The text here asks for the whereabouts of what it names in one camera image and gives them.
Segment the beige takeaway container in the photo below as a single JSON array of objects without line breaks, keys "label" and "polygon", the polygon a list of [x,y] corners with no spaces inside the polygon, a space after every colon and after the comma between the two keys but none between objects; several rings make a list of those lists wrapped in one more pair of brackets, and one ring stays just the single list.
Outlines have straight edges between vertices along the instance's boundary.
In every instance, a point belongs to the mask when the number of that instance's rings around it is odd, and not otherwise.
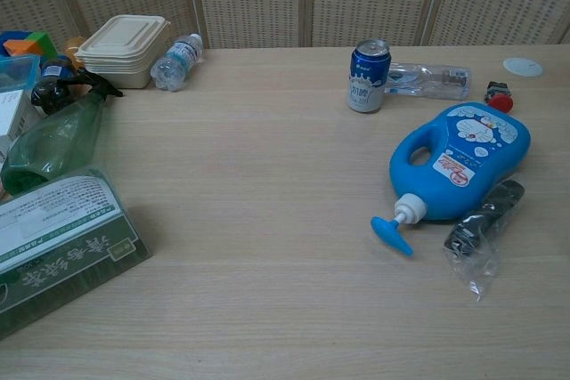
[{"label": "beige takeaway container", "polygon": [[76,57],[119,89],[141,89],[166,48],[169,27],[162,16],[116,15],[80,45]]}]

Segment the green tea box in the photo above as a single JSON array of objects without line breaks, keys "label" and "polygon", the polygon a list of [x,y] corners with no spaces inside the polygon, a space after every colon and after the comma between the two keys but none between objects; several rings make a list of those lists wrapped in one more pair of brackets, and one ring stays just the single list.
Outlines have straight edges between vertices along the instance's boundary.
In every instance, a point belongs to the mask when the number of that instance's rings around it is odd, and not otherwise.
[{"label": "green tea box", "polygon": [[108,175],[82,168],[0,204],[0,341],[150,258]]}]

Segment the blue drink can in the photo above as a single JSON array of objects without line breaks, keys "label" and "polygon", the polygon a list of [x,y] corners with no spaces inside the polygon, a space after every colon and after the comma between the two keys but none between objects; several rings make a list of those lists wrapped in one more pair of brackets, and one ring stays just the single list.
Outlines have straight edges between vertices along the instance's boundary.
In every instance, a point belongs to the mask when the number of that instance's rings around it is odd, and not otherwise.
[{"label": "blue drink can", "polygon": [[383,103],[391,64],[390,47],[382,39],[362,40],[351,54],[347,105],[360,113],[378,111]]}]

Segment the clear water bottle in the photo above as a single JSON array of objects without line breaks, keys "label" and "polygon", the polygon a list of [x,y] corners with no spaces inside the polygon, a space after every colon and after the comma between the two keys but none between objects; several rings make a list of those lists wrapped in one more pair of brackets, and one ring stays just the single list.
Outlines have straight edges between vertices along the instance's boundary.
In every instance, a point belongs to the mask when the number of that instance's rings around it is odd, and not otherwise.
[{"label": "clear water bottle", "polygon": [[183,88],[191,69],[203,55],[200,34],[178,37],[168,50],[151,67],[155,86],[163,91],[176,92]]}]

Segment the blue detergent pump bottle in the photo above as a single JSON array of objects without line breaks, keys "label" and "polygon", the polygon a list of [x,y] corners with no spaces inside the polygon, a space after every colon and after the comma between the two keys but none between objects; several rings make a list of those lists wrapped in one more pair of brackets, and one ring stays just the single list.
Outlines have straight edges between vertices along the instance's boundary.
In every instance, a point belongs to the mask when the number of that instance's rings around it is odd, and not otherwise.
[{"label": "blue detergent pump bottle", "polygon": [[372,230],[385,244],[412,255],[400,225],[455,220],[479,207],[518,168],[530,144],[522,122],[483,103],[443,110],[395,149],[389,162],[398,197],[394,217],[373,217]]}]

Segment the black item in clear bag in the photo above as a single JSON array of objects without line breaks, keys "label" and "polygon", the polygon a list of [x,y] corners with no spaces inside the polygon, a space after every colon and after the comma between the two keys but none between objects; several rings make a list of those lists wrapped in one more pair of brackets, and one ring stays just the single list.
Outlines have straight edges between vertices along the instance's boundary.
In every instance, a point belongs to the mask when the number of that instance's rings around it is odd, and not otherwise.
[{"label": "black item in clear bag", "polygon": [[498,271],[495,241],[511,222],[524,195],[521,183],[500,182],[480,207],[455,223],[444,242],[452,270],[478,302],[485,298]]}]

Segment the green spray bottle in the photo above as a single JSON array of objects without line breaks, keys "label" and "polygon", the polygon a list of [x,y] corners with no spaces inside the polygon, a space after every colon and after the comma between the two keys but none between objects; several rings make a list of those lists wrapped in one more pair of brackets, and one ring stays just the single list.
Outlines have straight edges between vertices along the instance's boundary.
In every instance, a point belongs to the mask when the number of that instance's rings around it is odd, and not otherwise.
[{"label": "green spray bottle", "polygon": [[106,78],[81,68],[73,77],[60,78],[58,91],[88,85],[89,91],[24,132],[8,151],[0,170],[4,190],[22,193],[88,166],[101,129],[104,102],[124,93]]}]

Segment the small cola bottle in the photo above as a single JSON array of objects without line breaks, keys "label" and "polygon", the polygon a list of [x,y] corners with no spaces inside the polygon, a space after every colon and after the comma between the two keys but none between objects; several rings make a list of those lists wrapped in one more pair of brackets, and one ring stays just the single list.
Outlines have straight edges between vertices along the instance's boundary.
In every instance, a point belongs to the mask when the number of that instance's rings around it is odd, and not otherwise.
[{"label": "small cola bottle", "polygon": [[78,101],[83,96],[81,85],[59,87],[59,79],[74,77],[77,70],[71,59],[63,54],[44,60],[40,65],[41,77],[36,82],[30,95],[34,106],[39,107],[47,116]]}]

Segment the white round table grommet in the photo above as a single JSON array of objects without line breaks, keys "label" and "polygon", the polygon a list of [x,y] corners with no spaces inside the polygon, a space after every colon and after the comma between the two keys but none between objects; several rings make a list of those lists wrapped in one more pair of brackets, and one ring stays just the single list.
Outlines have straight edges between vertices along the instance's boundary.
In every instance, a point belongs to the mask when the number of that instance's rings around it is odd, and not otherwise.
[{"label": "white round table grommet", "polygon": [[527,58],[510,57],[502,64],[508,72],[520,77],[539,77],[543,73],[540,63]]}]

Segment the small white carton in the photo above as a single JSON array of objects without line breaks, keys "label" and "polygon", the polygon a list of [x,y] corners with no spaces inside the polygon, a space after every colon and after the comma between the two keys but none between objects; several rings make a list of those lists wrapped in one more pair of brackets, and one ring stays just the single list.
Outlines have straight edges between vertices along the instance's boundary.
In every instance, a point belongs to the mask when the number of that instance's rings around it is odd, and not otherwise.
[{"label": "small white carton", "polygon": [[0,165],[19,136],[41,118],[26,90],[0,93]]}]

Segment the colourful block puzzle cube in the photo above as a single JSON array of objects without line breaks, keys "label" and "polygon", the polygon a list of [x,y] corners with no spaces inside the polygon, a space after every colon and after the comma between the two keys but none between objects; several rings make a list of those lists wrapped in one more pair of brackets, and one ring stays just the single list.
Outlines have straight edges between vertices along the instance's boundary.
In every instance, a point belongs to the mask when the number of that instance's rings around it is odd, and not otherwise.
[{"label": "colourful block puzzle cube", "polygon": [[9,30],[0,33],[0,54],[4,56],[37,54],[51,59],[57,56],[57,50],[45,32]]}]

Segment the blue translucent plastic container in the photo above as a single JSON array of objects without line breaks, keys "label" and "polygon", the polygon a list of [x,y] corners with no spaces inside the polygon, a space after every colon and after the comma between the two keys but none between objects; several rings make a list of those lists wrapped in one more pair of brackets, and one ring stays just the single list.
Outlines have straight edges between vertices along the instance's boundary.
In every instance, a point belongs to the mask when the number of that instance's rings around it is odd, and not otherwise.
[{"label": "blue translucent plastic container", "polygon": [[40,60],[36,54],[0,57],[0,93],[31,90],[40,77]]}]

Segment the red push button switch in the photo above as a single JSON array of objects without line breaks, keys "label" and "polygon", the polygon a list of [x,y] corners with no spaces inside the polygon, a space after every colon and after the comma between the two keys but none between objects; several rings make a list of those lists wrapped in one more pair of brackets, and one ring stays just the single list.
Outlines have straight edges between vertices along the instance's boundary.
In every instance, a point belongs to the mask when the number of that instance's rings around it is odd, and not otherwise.
[{"label": "red push button switch", "polygon": [[484,102],[489,107],[509,114],[513,109],[511,91],[506,83],[490,81],[484,96]]}]

